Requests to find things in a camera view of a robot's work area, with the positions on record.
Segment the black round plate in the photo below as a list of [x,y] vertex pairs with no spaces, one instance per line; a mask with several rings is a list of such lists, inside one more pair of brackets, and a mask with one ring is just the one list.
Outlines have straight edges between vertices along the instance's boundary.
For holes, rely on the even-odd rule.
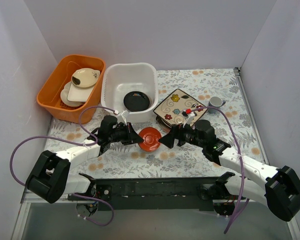
[[150,107],[149,97],[140,91],[131,91],[123,98],[125,108],[130,112],[142,112]]

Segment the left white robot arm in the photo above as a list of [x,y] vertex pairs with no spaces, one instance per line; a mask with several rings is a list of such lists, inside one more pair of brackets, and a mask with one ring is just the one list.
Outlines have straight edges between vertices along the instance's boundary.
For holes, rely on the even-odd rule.
[[91,200],[97,194],[96,180],[85,173],[70,176],[70,171],[88,160],[100,157],[112,143],[126,146],[143,141],[130,122],[119,122],[115,116],[107,115],[100,127],[94,129],[83,143],[57,152],[43,151],[25,187],[50,204],[64,194],[80,194],[85,200]]

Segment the red round saucer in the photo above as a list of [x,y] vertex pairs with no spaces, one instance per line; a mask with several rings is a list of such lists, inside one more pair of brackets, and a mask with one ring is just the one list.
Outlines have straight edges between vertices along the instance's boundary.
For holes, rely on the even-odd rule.
[[162,137],[162,135],[153,127],[146,127],[142,129],[138,135],[143,139],[143,142],[139,143],[138,145],[145,152],[154,152],[161,145],[159,139]]

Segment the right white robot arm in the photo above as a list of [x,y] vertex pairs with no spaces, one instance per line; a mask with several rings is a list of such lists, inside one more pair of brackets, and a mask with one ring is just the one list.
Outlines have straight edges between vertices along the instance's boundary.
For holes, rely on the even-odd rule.
[[234,147],[217,138],[215,129],[207,120],[199,120],[195,127],[174,125],[159,139],[168,148],[188,143],[202,149],[206,159],[230,169],[204,194],[212,199],[242,196],[259,202],[279,219],[289,222],[300,210],[300,179],[289,166],[282,168],[261,163],[238,153]]

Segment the square floral ceramic plate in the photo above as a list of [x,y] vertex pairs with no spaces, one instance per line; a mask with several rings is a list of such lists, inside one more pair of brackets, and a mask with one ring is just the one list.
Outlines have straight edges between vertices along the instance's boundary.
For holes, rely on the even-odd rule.
[[168,95],[153,110],[154,114],[161,118],[169,127],[172,125],[183,124],[186,117],[183,112],[187,109],[203,108],[204,105],[194,97],[177,88]]

